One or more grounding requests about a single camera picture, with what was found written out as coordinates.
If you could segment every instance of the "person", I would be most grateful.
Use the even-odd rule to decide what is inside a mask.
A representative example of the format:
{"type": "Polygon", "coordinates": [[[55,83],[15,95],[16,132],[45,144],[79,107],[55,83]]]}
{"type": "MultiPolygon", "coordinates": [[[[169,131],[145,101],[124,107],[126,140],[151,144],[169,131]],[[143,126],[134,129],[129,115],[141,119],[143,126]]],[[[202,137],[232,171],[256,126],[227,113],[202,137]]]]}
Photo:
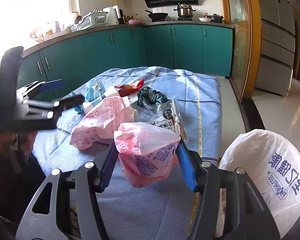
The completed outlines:
{"type": "Polygon", "coordinates": [[[22,153],[29,155],[29,160],[26,169],[21,174],[15,174],[5,145],[11,144],[16,134],[11,132],[0,134],[0,217],[15,224],[13,234],[31,198],[45,179],[31,153],[36,135],[37,131],[27,133],[26,140],[20,144],[22,153]]]}

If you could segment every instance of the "human hand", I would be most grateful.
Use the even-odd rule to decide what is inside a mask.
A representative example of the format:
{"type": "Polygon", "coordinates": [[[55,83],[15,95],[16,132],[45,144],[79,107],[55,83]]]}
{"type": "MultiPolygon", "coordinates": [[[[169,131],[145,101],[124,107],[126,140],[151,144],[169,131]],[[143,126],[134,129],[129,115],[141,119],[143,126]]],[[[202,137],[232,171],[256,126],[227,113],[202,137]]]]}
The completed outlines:
{"type": "MultiPolygon", "coordinates": [[[[26,140],[21,143],[21,150],[24,152],[24,154],[29,154],[33,150],[33,144],[35,141],[35,138],[37,136],[37,131],[32,131],[26,134],[26,140]]],[[[15,133],[6,132],[0,134],[0,154],[4,157],[8,156],[7,151],[5,150],[7,144],[11,144],[16,138],[15,133]]]]}

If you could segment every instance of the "white dish rack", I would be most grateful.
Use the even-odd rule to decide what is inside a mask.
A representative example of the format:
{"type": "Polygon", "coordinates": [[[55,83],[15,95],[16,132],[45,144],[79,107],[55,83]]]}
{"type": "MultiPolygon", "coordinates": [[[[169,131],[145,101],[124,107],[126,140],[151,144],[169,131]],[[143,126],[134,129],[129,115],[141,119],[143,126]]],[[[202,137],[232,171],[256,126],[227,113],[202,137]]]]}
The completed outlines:
{"type": "Polygon", "coordinates": [[[84,16],[80,22],[71,25],[69,28],[72,32],[76,32],[96,25],[106,25],[107,13],[108,12],[96,9],[84,16]]]}

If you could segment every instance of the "refrigerator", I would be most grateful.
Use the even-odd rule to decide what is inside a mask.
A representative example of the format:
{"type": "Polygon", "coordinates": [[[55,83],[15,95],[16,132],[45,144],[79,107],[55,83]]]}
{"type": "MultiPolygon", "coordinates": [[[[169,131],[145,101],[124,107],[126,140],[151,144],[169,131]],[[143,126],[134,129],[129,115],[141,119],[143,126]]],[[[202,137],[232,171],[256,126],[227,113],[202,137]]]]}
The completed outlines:
{"type": "Polygon", "coordinates": [[[261,59],[255,87],[285,95],[290,86],[295,29],[289,0],[259,0],[261,59]]]}

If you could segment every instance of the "teal cabinet door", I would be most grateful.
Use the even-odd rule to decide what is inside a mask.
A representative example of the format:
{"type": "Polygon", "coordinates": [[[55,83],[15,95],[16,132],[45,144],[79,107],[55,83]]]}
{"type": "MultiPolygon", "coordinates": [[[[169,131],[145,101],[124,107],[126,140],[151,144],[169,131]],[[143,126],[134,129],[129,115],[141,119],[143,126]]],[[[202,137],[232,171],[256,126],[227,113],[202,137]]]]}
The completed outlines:
{"type": "Polygon", "coordinates": [[[63,88],[53,91],[56,98],[64,97],[92,78],[81,37],[46,47],[39,54],[48,80],[63,79],[65,83],[63,88]]]}
{"type": "Polygon", "coordinates": [[[147,54],[143,29],[141,27],[130,28],[130,34],[134,59],[132,67],[147,66],[147,54]]]}
{"type": "Polygon", "coordinates": [[[130,28],[112,30],[111,54],[115,68],[131,68],[134,65],[130,28]]]}
{"type": "Polygon", "coordinates": [[[203,70],[205,74],[230,76],[233,30],[203,25],[203,70]]]}
{"type": "Polygon", "coordinates": [[[174,69],[171,25],[153,25],[143,28],[148,66],[174,69]]]}
{"type": "Polygon", "coordinates": [[[202,26],[172,25],[174,68],[202,73],[202,26]]]}
{"type": "Polygon", "coordinates": [[[82,43],[92,77],[115,67],[116,60],[113,53],[114,43],[111,31],[84,35],[82,43]]]}
{"type": "MultiPolygon", "coordinates": [[[[17,88],[28,85],[34,81],[48,81],[38,52],[34,52],[22,59],[19,73],[17,88]]],[[[50,102],[55,99],[52,91],[40,92],[33,100],[50,102]]]]}

